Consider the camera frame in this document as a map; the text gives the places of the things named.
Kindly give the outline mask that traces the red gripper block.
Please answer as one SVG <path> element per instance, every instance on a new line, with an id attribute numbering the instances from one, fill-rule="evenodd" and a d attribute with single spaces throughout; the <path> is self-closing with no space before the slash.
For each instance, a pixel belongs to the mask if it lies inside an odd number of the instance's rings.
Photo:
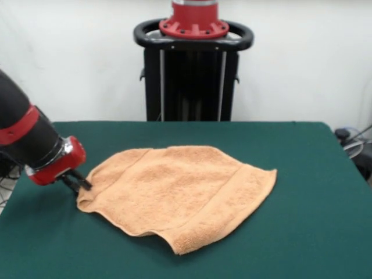
<path id="1" fill-rule="evenodd" d="M 79 140 L 74 136 L 69 136 L 62 140 L 61 150 L 49 163 L 39 169 L 25 165 L 25 172 L 38 185 L 52 184 L 62 176 L 63 183 L 72 190 L 73 194 L 78 195 L 79 185 L 84 189 L 92 188 L 92 184 L 75 170 L 85 163 L 86 158 L 86 152 Z M 78 184 L 69 176 L 64 175 L 68 171 L 72 171 L 72 176 L 78 181 Z"/>

